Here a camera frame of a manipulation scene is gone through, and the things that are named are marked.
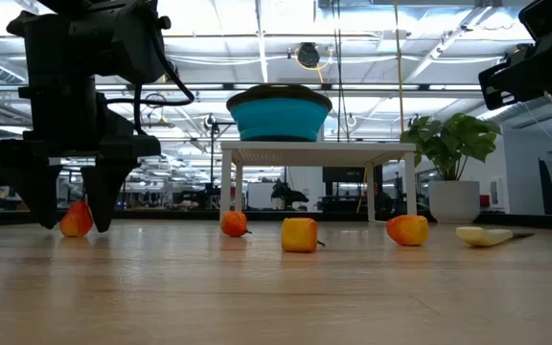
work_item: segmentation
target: white table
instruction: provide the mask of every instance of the white table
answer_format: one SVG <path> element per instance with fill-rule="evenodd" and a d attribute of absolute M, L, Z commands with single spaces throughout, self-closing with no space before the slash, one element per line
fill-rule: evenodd
<path fill-rule="evenodd" d="M 349 143 L 280 143 L 280 142 L 223 142 L 220 188 L 220 216 L 231 205 L 231 164 L 236 165 L 236 194 L 242 192 L 244 166 L 275 167 L 361 167 L 367 169 L 368 210 L 375 209 L 374 167 L 392 159 L 405 164 L 405 191 L 408 195 L 408 215 L 417 214 L 414 173 L 414 144 L 349 144 Z M 236 211 L 242 210 L 242 198 L 236 197 Z M 375 221 L 375 212 L 368 212 Z"/>

